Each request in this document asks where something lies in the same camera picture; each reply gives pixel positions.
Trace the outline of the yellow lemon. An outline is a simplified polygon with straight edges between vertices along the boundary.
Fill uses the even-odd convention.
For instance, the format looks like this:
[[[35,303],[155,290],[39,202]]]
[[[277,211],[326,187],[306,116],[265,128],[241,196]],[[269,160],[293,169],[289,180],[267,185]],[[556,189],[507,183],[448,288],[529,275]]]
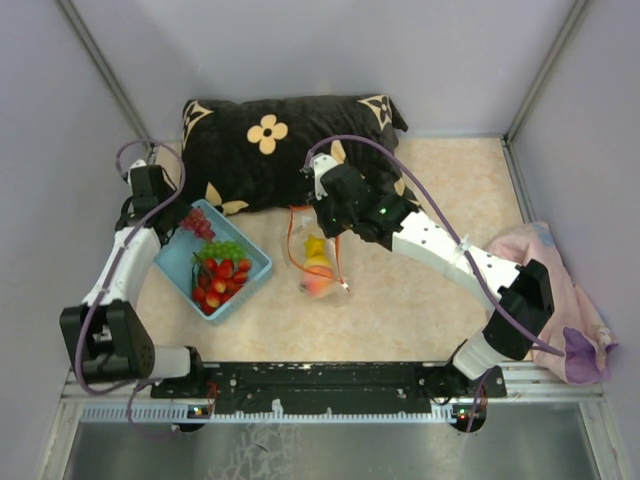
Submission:
[[[306,258],[320,254],[326,255],[325,239],[316,237],[312,234],[308,235],[306,241],[304,242],[304,248]]]

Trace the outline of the red grape bunch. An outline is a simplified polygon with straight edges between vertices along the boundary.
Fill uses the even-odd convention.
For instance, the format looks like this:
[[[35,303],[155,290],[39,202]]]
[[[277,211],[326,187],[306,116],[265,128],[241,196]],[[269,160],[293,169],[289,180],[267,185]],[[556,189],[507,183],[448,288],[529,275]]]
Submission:
[[[192,208],[181,220],[179,226],[206,242],[211,242],[215,238],[215,232],[212,229],[211,222],[199,207]]]

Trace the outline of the clear zip top bag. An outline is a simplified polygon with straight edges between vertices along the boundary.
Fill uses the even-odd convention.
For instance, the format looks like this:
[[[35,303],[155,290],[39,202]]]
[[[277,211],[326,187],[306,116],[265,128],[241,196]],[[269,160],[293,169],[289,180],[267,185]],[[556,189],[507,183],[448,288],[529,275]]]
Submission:
[[[338,305],[348,299],[341,239],[325,236],[311,206],[289,207],[282,250],[295,285],[308,300]]]

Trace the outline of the orange peach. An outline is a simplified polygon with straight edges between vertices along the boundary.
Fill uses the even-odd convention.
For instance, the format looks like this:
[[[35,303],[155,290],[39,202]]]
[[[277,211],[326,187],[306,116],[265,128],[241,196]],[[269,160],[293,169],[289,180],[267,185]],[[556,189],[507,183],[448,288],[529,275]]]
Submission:
[[[334,283],[331,267],[313,265],[305,268],[299,287],[311,299],[320,299],[331,293]]]

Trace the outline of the green grape bunch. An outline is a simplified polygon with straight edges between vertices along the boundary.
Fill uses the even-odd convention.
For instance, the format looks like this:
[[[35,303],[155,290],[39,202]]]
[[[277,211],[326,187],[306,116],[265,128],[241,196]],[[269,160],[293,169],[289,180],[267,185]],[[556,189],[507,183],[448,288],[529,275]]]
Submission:
[[[246,257],[245,249],[234,241],[205,242],[199,255],[203,259],[231,260],[237,262]]]

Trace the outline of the red strawberry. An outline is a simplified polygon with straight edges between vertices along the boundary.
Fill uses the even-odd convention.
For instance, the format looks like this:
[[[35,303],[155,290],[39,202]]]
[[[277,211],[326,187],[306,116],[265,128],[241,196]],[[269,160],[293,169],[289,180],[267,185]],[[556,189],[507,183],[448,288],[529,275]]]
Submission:
[[[228,279],[233,276],[235,267],[234,263],[230,259],[222,260],[216,267],[215,275],[222,279]]]
[[[245,284],[249,279],[249,272],[253,264],[249,258],[242,258],[236,264],[236,269],[233,273],[233,280],[236,284]]]
[[[210,308],[218,309],[223,303],[222,295],[217,291],[210,291],[206,294],[205,302]]]

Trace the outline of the yellow apple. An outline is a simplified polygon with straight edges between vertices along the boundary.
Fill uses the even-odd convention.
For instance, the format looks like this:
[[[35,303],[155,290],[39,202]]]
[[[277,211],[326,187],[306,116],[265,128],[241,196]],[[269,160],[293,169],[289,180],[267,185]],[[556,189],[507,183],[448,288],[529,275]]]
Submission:
[[[303,266],[305,269],[311,269],[312,267],[328,268],[329,270],[332,269],[331,261],[324,254],[308,257]]]

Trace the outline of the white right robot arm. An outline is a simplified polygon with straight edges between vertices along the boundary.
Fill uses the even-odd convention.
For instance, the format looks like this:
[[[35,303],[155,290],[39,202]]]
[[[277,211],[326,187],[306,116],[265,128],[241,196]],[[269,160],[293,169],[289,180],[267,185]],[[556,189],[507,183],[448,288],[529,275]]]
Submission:
[[[314,182],[311,204],[323,233],[346,230],[425,264],[465,289],[484,305],[487,324],[453,354],[446,380],[461,396],[470,395],[482,376],[506,360],[521,360],[533,346],[552,353],[539,335],[555,311],[545,265],[500,258],[466,240],[457,240],[423,210],[396,193],[372,189],[357,169],[319,155],[307,169]]]

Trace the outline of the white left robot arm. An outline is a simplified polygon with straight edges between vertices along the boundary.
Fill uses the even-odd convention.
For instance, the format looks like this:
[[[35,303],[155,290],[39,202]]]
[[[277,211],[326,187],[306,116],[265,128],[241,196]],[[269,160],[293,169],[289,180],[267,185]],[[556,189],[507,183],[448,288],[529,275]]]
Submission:
[[[194,397],[208,384],[192,347],[154,343],[136,307],[147,273],[189,206],[163,169],[143,160],[127,173],[131,196],[116,222],[114,243],[96,284],[77,306],[63,309],[59,324],[78,382],[93,395],[134,381],[172,380]]]

